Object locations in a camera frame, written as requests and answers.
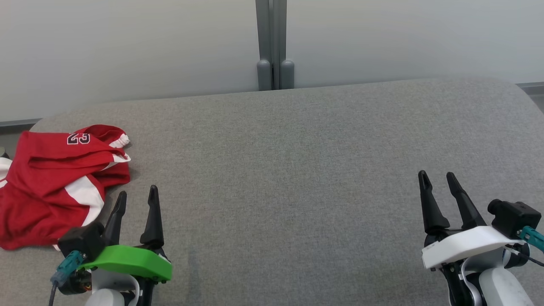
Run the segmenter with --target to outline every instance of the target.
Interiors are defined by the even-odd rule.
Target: white wall
[[[254,0],[0,0],[0,122],[258,90]]]
[[[542,0],[288,0],[295,87],[445,75],[544,81]]]

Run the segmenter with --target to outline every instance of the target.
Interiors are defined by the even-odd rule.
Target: gray cushion
[[[109,191],[100,216],[128,192],[122,244],[138,244],[149,186],[159,188],[174,278],[153,305],[447,305],[444,277],[421,261],[421,169],[453,227],[448,171],[487,222],[495,198],[544,212],[544,115],[494,79],[116,102],[33,131],[92,124],[122,127],[132,141],[132,181]],[[52,248],[0,252],[2,300],[45,304],[61,260]],[[544,269],[511,271],[536,304],[544,299]],[[87,297],[58,293],[55,305]]]

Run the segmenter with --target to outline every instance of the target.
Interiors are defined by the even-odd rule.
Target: white stripe
[[[11,160],[0,157],[0,188],[4,187],[8,181],[5,177],[8,175],[9,167],[11,166]]]
[[[103,170],[106,170],[108,168],[111,168],[113,166],[115,166],[116,164],[118,163],[126,163],[126,162],[129,162],[131,161],[131,157],[128,155],[128,154],[125,154],[125,158],[122,158],[121,156],[119,155],[116,155],[116,154],[113,154],[113,161],[110,162],[104,169],[100,170],[100,171],[103,171]]]
[[[128,136],[126,134],[122,134],[119,139],[109,144],[112,148],[123,148],[125,145],[127,145],[129,142],[131,142],[128,139]]]
[[[98,217],[104,207],[104,201],[96,186],[86,176],[70,183],[64,189],[77,203],[89,206],[89,213],[81,226],[84,227]]]

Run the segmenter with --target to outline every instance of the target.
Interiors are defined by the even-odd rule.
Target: red fabric
[[[105,187],[130,181],[130,158],[122,148],[110,146],[117,140],[112,145],[128,143],[122,129],[93,125],[75,133],[21,135],[7,183],[1,187],[0,182],[3,249],[56,244],[69,229],[96,217],[103,206]]]

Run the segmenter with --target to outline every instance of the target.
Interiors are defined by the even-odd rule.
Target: cable connector
[[[518,231],[518,237],[527,241],[528,244],[544,252],[544,235],[537,232],[532,227],[524,227],[521,231]]]
[[[529,257],[529,256],[527,256],[527,255],[525,255],[525,254],[523,254],[523,253],[521,253],[521,252],[519,252],[518,250],[514,250],[514,249],[512,248],[512,246],[509,245],[509,244],[507,244],[507,245],[504,246],[503,248],[504,248],[505,250],[509,251],[509,252],[512,252],[514,255],[517,255],[517,256],[519,256],[519,257],[521,257],[521,258],[523,258],[523,259],[530,260],[530,261],[534,262],[535,264],[537,264],[537,265],[539,265],[539,266],[541,266],[541,267],[544,267],[544,263],[542,263],[542,262],[540,262],[540,261],[538,261],[538,260],[536,260],[536,259],[534,259],[534,258],[531,258],[531,257]]]
[[[64,285],[64,283],[70,277],[70,274],[77,270],[77,268],[83,263],[85,255],[77,250],[73,250],[57,267],[57,271],[51,276],[51,283],[58,287]]]

